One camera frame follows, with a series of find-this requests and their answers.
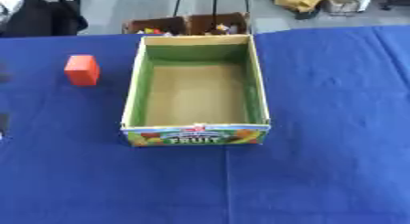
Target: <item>fruit box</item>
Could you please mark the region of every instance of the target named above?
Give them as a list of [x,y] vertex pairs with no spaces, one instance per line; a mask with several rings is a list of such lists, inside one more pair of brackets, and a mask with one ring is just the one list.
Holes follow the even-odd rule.
[[270,118],[253,37],[143,37],[121,125],[133,146],[261,144]]

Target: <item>red block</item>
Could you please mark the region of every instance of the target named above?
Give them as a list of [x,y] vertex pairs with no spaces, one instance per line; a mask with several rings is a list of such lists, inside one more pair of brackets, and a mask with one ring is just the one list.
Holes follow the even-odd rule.
[[73,85],[94,86],[100,76],[100,68],[94,56],[75,55],[70,57],[64,73]]

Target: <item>blue fabric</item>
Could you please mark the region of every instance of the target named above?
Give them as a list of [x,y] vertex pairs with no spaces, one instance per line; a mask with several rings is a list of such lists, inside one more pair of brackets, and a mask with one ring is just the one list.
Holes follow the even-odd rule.
[[[118,129],[138,35],[0,40],[0,223],[409,223],[409,31],[257,35],[264,145],[139,149]],[[63,74],[81,53],[98,88]]]

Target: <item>chair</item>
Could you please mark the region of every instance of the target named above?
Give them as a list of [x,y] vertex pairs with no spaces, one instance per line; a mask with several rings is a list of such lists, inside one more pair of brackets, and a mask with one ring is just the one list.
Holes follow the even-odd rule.
[[393,5],[410,5],[410,0],[386,0],[382,3],[382,10],[391,10]]
[[88,27],[81,15],[81,0],[24,0],[6,25],[3,37],[77,35]]

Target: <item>floor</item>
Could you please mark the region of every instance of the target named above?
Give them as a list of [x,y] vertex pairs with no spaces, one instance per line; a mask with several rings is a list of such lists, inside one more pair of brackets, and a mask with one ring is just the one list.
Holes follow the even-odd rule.
[[[271,0],[251,0],[251,23],[254,33],[309,27],[360,27],[410,24],[410,7],[379,9],[382,0],[373,0],[368,10],[355,16],[330,16],[321,12],[309,20],[295,20],[294,15],[274,5]],[[130,19],[171,16],[176,0],[83,0],[83,14],[90,26],[83,35],[119,34],[121,25]],[[219,0],[220,13],[244,12],[244,0]],[[178,14],[209,14],[211,0],[181,0]]]

